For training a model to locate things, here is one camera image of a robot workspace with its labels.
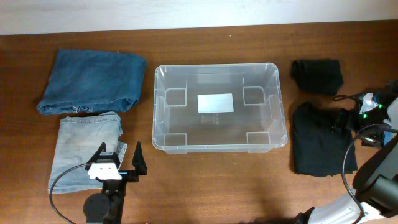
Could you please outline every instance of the plastic bin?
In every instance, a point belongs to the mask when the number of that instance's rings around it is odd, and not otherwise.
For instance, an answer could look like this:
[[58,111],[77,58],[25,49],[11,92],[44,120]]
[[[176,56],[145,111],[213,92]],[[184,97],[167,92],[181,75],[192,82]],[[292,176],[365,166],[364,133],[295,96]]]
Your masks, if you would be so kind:
[[267,152],[287,143],[272,63],[161,65],[152,143],[167,154]]

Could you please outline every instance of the folded jeans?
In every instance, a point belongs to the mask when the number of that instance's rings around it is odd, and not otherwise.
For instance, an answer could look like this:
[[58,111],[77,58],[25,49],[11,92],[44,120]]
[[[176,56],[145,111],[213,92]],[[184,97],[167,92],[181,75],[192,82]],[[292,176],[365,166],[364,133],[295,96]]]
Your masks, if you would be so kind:
[[[127,144],[118,141],[122,133],[120,117],[115,112],[85,118],[62,119],[48,190],[61,173],[73,166],[86,163],[102,142],[106,143],[106,152],[116,152],[119,160],[123,161]],[[102,183],[90,179],[83,167],[63,176],[54,187],[53,193],[62,194],[100,188]]]
[[41,114],[125,112],[141,95],[146,61],[132,53],[61,49],[53,66]]

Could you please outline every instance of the wooden table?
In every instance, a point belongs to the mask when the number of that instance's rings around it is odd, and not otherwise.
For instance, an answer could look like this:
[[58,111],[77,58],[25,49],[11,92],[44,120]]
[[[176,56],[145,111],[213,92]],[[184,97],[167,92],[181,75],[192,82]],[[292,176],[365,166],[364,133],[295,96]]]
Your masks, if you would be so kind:
[[[140,102],[120,113],[129,144],[123,169],[132,168],[141,141],[148,176],[127,185],[124,223],[237,223],[294,217],[344,194],[339,175],[310,177],[292,170],[291,117],[304,101],[352,108],[350,100],[304,93],[290,77],[293,60],[337,58],[345,84],[340,94],[382,87],[398,75],[398,21],[288,24],[203,29],[137,30],[0,37],[0,222],[63,223],[47,192],[60,119],[35,106],[50,76],[57,49],[134,52],[147,60]],[[166,155],[151,143],[154,71],[163,64],[272,62],[280,84],[289,142],[265,154]],[[361,166],[376,152],[357,144]],[[353,175],[347,175],[351,183]],[[55,195],[58,209],[78,223],[83,203],[96,192]],[[397,218],[370,223],[394,223]]]

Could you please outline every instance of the black cloth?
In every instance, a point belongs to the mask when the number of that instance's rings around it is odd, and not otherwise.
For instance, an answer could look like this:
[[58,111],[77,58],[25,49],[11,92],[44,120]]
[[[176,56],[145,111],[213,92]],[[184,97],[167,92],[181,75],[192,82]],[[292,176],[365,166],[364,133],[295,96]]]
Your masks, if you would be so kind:
[[[293,114],[293,157],[296,174],[326,177],[341,173],[351,131],[334,128],[341,110],[320,110],[311,103],[300,105]],[[355,148],[346,159],[346,173],[358,170]]]
[[334,96],[343,85],[338,60],[296,60],[292,76],[300,89]]

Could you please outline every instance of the white label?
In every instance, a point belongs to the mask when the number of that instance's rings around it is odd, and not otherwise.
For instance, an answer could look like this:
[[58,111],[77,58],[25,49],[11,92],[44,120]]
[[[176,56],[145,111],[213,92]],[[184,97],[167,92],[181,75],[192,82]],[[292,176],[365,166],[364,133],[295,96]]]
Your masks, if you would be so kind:
[[199,113],[227,113],[233,111],[232,93],[198,95]]
[[113,152],[101,152],[100,156],[112,156]]

